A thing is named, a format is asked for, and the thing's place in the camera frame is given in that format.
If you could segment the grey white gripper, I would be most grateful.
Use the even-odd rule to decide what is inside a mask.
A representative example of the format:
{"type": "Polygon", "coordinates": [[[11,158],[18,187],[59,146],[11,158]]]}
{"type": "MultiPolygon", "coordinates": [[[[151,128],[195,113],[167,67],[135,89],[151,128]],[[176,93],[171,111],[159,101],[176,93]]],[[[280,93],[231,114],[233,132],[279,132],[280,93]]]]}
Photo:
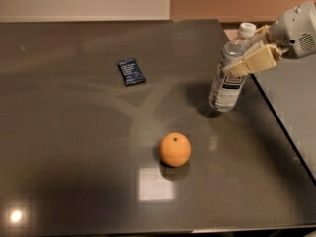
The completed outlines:
{"type": "Polygon", "coordinates": [[[306,1],[280,15],[272,27],[263,25],[255,30],[236,61],[223,67],[228,77],[243,77],[273,68],[285,58],[304,58],[316,53],[316,8],[314,1],[306,1]]]}

